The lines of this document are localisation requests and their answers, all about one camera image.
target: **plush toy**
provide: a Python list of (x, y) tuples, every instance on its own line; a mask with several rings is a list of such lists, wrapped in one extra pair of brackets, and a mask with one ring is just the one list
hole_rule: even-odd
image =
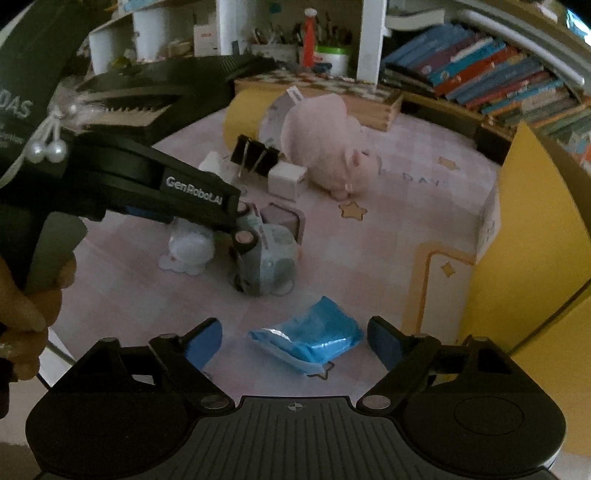
[(366, 192), (378, 177), (378, 158), (339, 95), (308, 98), (294, 106), (285, 117), (281, 149), (339, 201)]

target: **white feather keychain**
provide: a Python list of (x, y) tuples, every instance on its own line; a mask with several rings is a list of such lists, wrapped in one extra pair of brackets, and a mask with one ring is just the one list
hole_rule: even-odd
[(47, 159), (61, 163), (68, 156), (68, 145), (60, 138), (61, 129), (81, 134), (85, 125), (105, 111), (98, 103), (85, 100), (75, 89), (73, 78), (64, 79), (57, 87), (47, 109), (48, 115), (25, 144), (21, 154), (0, 178), (0, 189), (8, 185), (20, 171), (25, 160), (33, 164)]

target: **blue plastic bag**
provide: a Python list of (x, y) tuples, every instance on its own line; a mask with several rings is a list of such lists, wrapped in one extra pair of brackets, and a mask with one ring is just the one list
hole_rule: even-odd
[(324, 365), (363, 340), (357, 322), (327, 297), (308, 311), (248, 335), (261, 347), (307, 375), (323, 374)]

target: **human hand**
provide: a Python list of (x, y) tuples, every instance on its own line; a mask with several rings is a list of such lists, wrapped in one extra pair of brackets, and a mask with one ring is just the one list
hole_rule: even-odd
[(54, 287), (26, 296), (0, 258), (0, 323), (7, 327), (0, 336), (0, 357), (13, 363), (16, 380), (30, 380), (39, 372), (39, 356), (47, 345), (48, 328), (61, 310), (61, 289), (70, 287), (75, 275), (73, 258), (62, 268)]

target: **keyboard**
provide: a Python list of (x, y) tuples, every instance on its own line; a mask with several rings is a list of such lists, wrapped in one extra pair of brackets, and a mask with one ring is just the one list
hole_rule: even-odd
[(91, 131), (153, 145), (226, 108), (236, 78), (275, 68), (274, 60), (252, 55), (169, 59), (98, 75), (79, 90), (106, 108)]

